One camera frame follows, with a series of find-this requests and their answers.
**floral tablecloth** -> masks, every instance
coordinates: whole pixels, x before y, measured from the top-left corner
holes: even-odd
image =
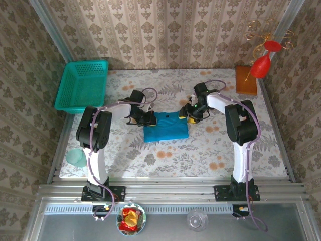
[[[155,112],[179,111],[193,94],[193,87],[209,79],[227,83],[224,93],[236,100],[253,102],[262,135],[254,145],[252,172],[257,177],[286,176],[280,150],[258,87],[258,95],[241,95],[235,92],[234,69],[189,70],[123,70],[110,71],[107,79],[105,104],[130,96],[133,89],[153,87],[158,99],[152,105]],[[221,88],[211,83],[208,88]],[[146,94],[152,100],[155,94]],[[126,119],[112,123],[109,142],[105,148],[105,167],[110,177],[229,177],[233,172],[234,150],[229,140],[225,117],[217,110],[211,117],[198,124],[189,124],[189,138],[145,143],[143,128],[126,125]],[[66,153],[78,148],[76,131],[82,115],[75,115]],[[66,154],[59,177],[85,177],[87,167],[78,168],[66,161]]]

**wooden block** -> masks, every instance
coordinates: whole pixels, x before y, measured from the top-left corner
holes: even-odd
[[[254,78],[250,74],[246,80],[246,77],[250,72],[250,69],[251,67],[243,67],[243,66],[235,67],[237,94],[257,95],[256,78]]]

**snack package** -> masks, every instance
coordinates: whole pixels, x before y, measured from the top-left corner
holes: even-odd
[[[135,208],[124,208],[122,210],[122,214],[123,214],[123,221],[119,226],[119,230],[124,230],[129,232],[137,231],[138,220],[139,220],[139,217],[141,216],[140,211]]]

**patterned wallpaper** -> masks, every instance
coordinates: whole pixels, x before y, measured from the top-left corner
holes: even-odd
[[[234,68],[290,0],[43,0],[74,60],[106,58],[111,69]],[[250,28],[249,20],[257,20]]]
[[[28,1],[0,1],[0,36],[0,240],[20,240],[64,123],[64,60]]]
[[[305,0],[290,29],[295,48],[275,55],[265,83],[291,165],[321,226],[321,1]]]

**teal basket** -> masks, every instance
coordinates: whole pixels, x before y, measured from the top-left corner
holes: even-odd
[[[78,61],[66,65],[55,109],[81,114],[87,106],[101,107],[107,84],[108,62]]]

